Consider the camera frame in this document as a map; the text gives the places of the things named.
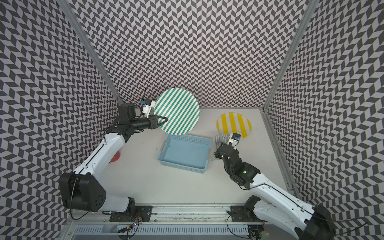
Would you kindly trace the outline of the grey fluffy cloth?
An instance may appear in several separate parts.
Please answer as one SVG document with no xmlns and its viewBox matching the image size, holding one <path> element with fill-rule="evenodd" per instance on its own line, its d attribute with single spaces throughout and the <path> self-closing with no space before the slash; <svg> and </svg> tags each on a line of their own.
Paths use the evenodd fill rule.
<svg viewBox="0 0 384 240">
<path fill-rule="evenodd" d="M 230 135 L 222 134 L 214 136 L 216 148 L 219 148 L 221 144 L 227 144 L 230 139 Z"/>
</svg>

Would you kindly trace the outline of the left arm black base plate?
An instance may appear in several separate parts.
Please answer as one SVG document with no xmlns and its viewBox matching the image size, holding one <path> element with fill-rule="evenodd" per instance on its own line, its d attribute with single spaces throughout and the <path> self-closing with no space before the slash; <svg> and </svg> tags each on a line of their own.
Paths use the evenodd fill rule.
<svg viewBox="0 0 384 240">
<path fill-rule="evenodd" d="M 140 222 L 149 222 L 152 216 L 153 206 L 151 205 L 139 205 L 133 209 L 128 209 L 128 212 L 112 212 L 110 216 L 110 222 L 112 223 L 125 223 L 133 222 L 136 217 Z"/>
</svg>

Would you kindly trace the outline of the yellow white striped plate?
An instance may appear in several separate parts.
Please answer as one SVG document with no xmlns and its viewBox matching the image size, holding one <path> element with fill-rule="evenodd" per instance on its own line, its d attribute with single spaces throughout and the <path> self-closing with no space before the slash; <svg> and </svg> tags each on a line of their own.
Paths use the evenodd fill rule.
<svg viewBox="0 0 384 240">
<path fill-rule="evenodd" d="M 240 134 L 242 138 L 247 138 L 252 131 L 249 119 L 238 113 L 225 113 L 216 122 L 217 130 L 224 135 L 230 133 Z"/>
</svg>

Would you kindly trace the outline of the green white striped plate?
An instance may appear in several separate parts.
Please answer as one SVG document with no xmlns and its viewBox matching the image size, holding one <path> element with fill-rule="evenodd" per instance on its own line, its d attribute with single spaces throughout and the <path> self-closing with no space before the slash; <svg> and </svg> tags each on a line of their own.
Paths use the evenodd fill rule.
<svg viewBox="0 0 384 240">
<path fill-rule="evenodd" d="M 163 92 L 156 100 L 155 115 L 169 120 L 160 128 L 169 135 L 189 133 L 198 123 L 200 107 L 194 95 L 181 88 Z"/>
</svg>

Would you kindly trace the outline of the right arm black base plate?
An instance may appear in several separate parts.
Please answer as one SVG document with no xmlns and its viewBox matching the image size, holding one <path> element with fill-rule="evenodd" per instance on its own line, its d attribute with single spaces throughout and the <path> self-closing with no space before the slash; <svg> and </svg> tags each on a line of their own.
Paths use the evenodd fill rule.
<svg viewBox="0 0 384 240">
<path fill-rule="evenodd" d="M 230 210 L 227 211 L 230 215 L 230 219 L 234 223 L 262 223 L 255 213 L 244 206 L 234 205 L 230 206 Z"/>
</svg>

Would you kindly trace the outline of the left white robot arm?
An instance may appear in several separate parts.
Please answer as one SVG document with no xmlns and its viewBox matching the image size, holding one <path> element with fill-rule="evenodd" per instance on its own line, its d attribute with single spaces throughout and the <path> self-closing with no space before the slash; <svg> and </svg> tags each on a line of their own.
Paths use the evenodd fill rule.
<svg viewBox="0 0 384 240">
<path fill-rule="evenodd" d="M 152 114 L 154 107 L 145 105 L 144 116 L 138 117 L 134 104 L 118 107 L 118 116 L 106 129 L 104 139 L 91 155 L 73 172 L 64 173 L 59 188 L 65 208 L 87 212 L 129 212 L 134 199 L 108 194 L 99 182 L 104 170 L 135 133 L 157 129 L 168 122 L 167 117 Z"/>
</svg>

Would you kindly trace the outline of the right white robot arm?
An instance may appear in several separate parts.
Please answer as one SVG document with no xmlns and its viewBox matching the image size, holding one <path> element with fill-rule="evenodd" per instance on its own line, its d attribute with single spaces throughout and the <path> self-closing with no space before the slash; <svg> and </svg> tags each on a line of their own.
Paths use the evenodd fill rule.
<svg viewBox="0 0 384 240">
<path fill-rule="evenodd" d="M 283 190 L 259 169 L 242 161 L 239 151 L 232 145 L 221 144 L 215 155 L 223 160 L 230 179 L 251 192 L 251 211 L 258 219 L 275 225 L 297 240 L 334 239 L 336 225 L 327 208 L 315 207 Z"/>
</svg>

